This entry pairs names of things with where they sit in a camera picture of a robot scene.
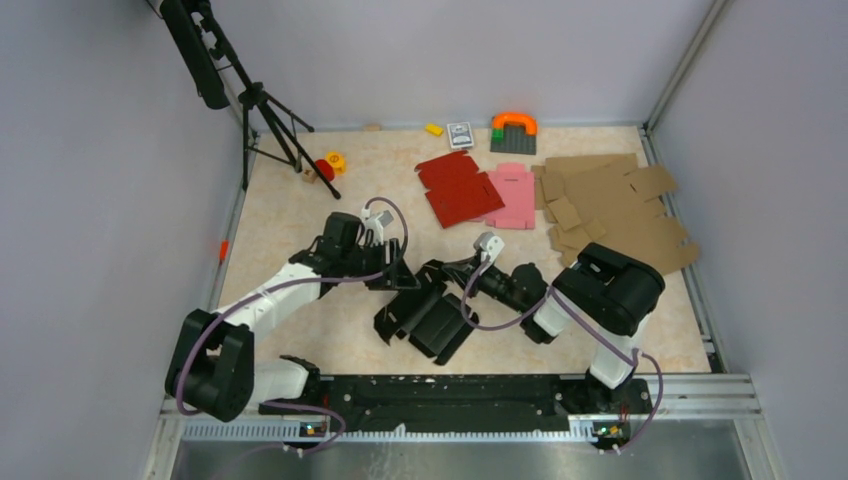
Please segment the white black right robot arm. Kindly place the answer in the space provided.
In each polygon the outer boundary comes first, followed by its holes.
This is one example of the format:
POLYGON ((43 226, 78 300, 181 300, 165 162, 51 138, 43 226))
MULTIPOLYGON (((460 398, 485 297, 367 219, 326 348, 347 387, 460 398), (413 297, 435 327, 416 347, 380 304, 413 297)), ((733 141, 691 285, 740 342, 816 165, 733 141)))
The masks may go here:
POLYGON ((469 326, 498 331, 520 326, 537 344, 549 344, 567 326, 582 328, 599 346, 586 373, 586 397, 600 412, 612 412, 627 397, 626 384, 639 362, 642 332, 666 283, 650 265, 595 242, 550 283, 532 263, 511 275, 494 266, 499 249, 476 247, 462 270, 460 313, 469 326), (500 325, 471 321, 467 300, 478 293, 519 313, 500 325))

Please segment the black corrugated paper box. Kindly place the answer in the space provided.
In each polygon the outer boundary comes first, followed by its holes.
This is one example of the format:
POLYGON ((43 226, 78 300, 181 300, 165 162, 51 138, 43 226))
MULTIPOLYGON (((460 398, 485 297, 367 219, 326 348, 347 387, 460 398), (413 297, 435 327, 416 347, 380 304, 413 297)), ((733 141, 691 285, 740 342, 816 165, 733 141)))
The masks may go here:
POLYGON ((425 357, 446 365, 479 324, 479 316, 447 291, 443 263, 431 260, 415 274, 417 289, 402 290, 374 316, 373 327, 387 344, 406 339, 425 357))

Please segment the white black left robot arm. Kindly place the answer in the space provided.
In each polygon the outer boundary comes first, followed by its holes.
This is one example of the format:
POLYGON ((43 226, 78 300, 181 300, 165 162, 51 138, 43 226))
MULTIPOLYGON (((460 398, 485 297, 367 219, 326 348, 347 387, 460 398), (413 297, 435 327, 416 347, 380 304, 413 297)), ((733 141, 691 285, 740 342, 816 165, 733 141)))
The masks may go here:
POLYGON ((333 212, 309 247, 293 254, 269 280, 217 311, 196 309, 183 321, 164 388, 181 413, 237 418, 255 385, 255 346, 300 308, 342 283, 369 290, 416 289, 404 261, 407 238, 389 238, 398 211, 333 212))

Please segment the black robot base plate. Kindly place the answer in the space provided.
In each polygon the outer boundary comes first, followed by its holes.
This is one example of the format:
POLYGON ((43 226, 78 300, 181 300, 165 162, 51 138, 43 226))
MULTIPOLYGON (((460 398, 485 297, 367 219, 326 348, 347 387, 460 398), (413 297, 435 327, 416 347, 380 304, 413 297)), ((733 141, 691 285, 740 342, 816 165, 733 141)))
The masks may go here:
POLYGON ((350 433, 530 433, 570 428, 572 415, 628 419, 653 408, 648 384, 629 380, 612 391, 581 375, 338 375, 308 381, 294 400, 264 397, 262 415, 295 406, 340 415, 350 433))

